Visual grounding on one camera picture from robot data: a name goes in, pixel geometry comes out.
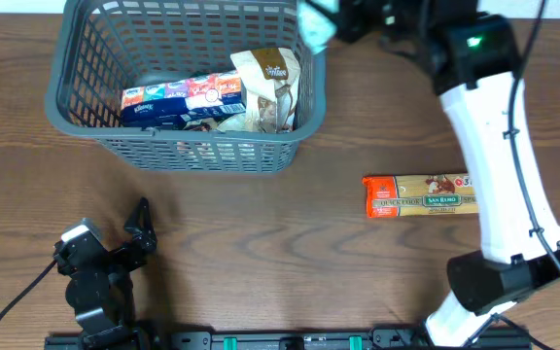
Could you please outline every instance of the brand logo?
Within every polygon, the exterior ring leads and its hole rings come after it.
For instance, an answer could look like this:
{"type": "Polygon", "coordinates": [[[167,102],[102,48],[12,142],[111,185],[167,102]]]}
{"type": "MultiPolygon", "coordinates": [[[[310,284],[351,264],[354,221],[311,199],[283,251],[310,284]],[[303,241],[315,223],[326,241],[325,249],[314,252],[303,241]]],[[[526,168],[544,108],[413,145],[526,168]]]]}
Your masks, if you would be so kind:
{"type": "Polygon", "coordinates": [[[456,206],[462,204],[462,197],[458,194],[425,195],[423,203],[426,207],[456,206]]]}
{"type": "Polygon", "coordinates": [[[184,93],[184,92],[177,91],[177,92],[169,93],[169,94],[167,95],[167,97],[168,97],[168,98],[170,98],[170,97],[187,97],[187,94],[184,93]]]}
{"type": "Polygon", "coordinates": [[[126,97],[133,97],[135,95],[137,95],[138,93],[140,93],[140,88],[132,88],[131,90],[128,90],[125,94],[126,97]]]}
{"type": "Polygon", "coordinates": [[[157,93],[160,88],[161,88],[161,86],[146,87],[146,92],[150,93],[150,94],[157,93]]]}
{"type": "Polygon", "coordinates": [[[236,89],[237,88],[237,84],[221,84],[219,86],[219,90],[224,90],[224,89],[236,89]]]}
{"type": "Polygon", "coordinates": [[[267,66],[267,68],[264,69],[265,72],[267,72],[267,74],[270,77],[286,77],[287,76],[287,71],[280,69],[280,67],[276,66],[275,68],[267,66]]]}
{"type": "Polygon", "coordinates": [[[457,177],[455,179],[455,186],[457,187],[470,187],[473,185],[473,181],[470,176],[457,177]]]}
{"type": "Polygon", "coordinates": [[[135,107],[135,113],[140,113],[140,112],[145,112],[145,111],[153,111],[153,107],[155,107],[152,104],[147,104],[147,105],[139,105],[137,107],[135,107]]]}
{"type": "Polygon", "coordinates": [[[209,90],[209,87],[194,87],[192,89],[192,92],[194,95],[196,94],[202,94],[202,93],[206,93],[206,91],[209,90]]]}

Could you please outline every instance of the basket mesh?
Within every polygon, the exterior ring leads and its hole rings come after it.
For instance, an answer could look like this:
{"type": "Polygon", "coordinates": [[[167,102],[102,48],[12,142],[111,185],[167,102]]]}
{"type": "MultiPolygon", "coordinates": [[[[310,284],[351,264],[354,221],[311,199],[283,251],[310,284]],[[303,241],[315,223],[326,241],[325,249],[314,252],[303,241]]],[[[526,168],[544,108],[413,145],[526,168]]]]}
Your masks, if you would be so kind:
{"type": "MultiPolygon", "coordinates": [[[[313,56],[298,35],[295,1],[80,1],[76,11],[78,35],[73,33],[67,48],[58,90],[58,106],[70,123],[120,127],[125,88],[153,77],[176,81],[224,72],[233,69],[231,53],[266,47],[296,54],[301,64],[296,127],[311,116],[313,56]]],[[[185,133],[174,132],[173,141],[98,141],[135,166],[159,170],[273,172],[289,165],[298,147],[298,141],[257,141],[256,133],[234,142],[229,134],[218,142],[204,132],[181,137],[185,133]]]]}

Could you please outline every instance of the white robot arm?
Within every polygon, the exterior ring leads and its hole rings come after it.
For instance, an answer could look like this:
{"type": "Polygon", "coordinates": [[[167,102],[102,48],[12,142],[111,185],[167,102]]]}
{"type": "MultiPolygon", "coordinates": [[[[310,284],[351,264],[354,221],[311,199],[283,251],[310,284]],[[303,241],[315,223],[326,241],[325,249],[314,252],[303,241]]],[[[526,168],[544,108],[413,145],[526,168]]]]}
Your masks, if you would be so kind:
{"type": "Polygon", "coordinates": [[[332,35],[358,40],[373,21],[382,24],[383,43],[410,41],[415,53],[394,52],[389,45],[384,50],[411,59],[432,77],[460,141],[480,208],[481,250],[448,263],[451,292],[425,322],[436,346],[472,342],[493,315],[560,277],[546,254],[550,250],[560,261],[560,227],[533,153],[524,84],[513,83],[522,60],[508,21],[478,13],[477,5],[477,0],[301,0],[299,6],[300,18],[310,18],[300,32],[315,52],[332,35]],[[509,125],[514,86],[515,119],[509,125]],[[530,219],[514,156],[545,246],[533,230],[537,225],[530,219]]]}

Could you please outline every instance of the snack package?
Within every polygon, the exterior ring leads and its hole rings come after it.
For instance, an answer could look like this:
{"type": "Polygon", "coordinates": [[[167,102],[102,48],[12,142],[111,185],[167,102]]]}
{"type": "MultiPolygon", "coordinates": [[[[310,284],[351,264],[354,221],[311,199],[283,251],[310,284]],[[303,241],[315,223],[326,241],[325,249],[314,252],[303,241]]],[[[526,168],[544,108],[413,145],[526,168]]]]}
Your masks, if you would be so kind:
{"type": "Polygon", "coordinates": [[[245,113],[234,115],[221,122],[216,130],[221,132],[227,131],[247,131],[245,129],[245,113]]]}
{"type": "Polygon", "coordinates": [[[188,122],[243,112],[241,80],[236,71],[134,87],[122,93],[124,126],[183,129],[188,122]]]}
{"type": "Polygon", "coordinates": [[[183,128],[186,131],[211,131],[218,127],[218,122],[213,118],[205,118],[203,120],[197,120],[193,122],[188,122],[183,128]]]}
{"type": "Polygon", "coordinates": [[[367,216],[478,213],[468,174],[366,176],[367,216]]]}
{"type": "Polygon", "coordinates": [[[247,131],[293,130],[299,62],[289,49],[259,49],[230,56],[246,89],[247,131]]]}

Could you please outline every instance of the wood grain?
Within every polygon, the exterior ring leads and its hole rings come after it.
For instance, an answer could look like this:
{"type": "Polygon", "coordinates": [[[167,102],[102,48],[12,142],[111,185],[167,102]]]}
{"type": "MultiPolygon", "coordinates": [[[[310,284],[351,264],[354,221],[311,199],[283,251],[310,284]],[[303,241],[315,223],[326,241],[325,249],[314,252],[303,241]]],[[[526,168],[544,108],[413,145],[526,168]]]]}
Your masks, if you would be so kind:
{"type": "MultiPolygon", "coordinates": [[[[371,35],[328,52],[328,113],[275,176],[134,169],[43,113],[60,16],[0,16],[0,310],[46,266],[62,230],[93,218],[108,245],[151,200],[158,255],[133,273],[140,317],[217,330],[368,328],[415,322],[447,292],[446,261],[478,247],[473,215],[367,220],[366,174],[463,172],[429,82],[371,35]]],[[[529,22],[516,30],[528,33],[529,22]]],[[[548,21],[527,108],[560,222],[560,20],[548,21]]],[[[78,329],[52,273],[0,324],[0,348],[78,329]]],[[[560,283],[510,313],[560,348],[560,283]]]]}

